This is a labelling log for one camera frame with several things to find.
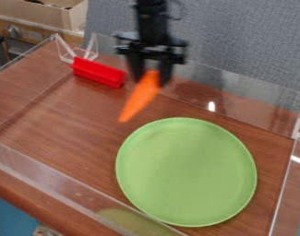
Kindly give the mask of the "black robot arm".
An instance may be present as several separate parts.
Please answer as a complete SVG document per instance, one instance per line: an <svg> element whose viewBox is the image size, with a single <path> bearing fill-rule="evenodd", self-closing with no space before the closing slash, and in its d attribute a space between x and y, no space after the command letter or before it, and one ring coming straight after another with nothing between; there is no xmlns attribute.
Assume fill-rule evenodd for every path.
<svg viewBox="0 0 300 236"><path fill-rule="evenodd" d="M126 57L138 82L145 74L146 61L158 62L158 85L162 88L171 79L173 65L184 65L188 41L170 34L169 20L180 20L167 12L167 0L134 0L135 31L118 31L117 54Z"/></svg>

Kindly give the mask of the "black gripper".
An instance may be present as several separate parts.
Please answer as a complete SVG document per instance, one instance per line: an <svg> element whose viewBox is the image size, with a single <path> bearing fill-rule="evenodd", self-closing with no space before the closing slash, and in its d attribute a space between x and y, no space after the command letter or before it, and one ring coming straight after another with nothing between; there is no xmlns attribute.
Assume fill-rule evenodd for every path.
<svg viewBox="0 0 300 236"><path fill-rule="evenodd" d="M173 64L184 64L186 59L188 41L167 36L161 44L147 45L139 40L137 32L115 32L114 46L118 54L129 56L134 81L138 82L145 72L143 59L161 60L159 84L163 87L171 78Z"/></svg>

